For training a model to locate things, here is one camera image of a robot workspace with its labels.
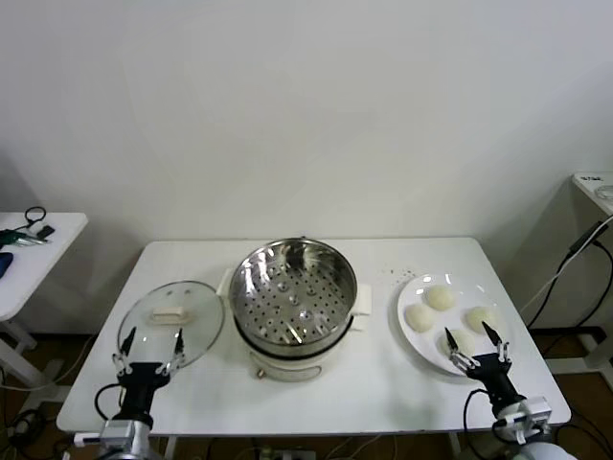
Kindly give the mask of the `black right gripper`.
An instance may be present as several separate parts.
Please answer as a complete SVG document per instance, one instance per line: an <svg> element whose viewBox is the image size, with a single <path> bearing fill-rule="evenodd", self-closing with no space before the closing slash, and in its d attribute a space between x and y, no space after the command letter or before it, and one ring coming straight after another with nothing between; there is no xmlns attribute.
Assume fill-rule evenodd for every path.
<svg viewBox="0 0 613 460"><path fill-rule="evenodd" d="M510 343L504 341L486 321L483 321L482 325L496 349L495 353L473 357L474 341L472 337L464 330L445 328L446 354L456 369L485 386L493 410L503 410L521 401L521 395L509 378Z"/></svg>

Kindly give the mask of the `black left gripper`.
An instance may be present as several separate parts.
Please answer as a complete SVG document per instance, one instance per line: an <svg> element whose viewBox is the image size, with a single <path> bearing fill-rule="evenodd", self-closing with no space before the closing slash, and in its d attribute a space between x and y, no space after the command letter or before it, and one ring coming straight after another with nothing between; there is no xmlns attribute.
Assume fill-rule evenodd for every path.
<svg viewBox="0 0 613 460"><path fill-rule="evenodd" d="M183 328L175 332L165 332L162 335L164 349L170 348L171 354L165 363L133 362L128 366L127 358L136 334L133 327L121 343L118 353L112 355L112 361L117 371L118 383L125 390L118 420L152 422L150 415L155 392L170 383L180 369L185 366L185 342Z"/></svg>

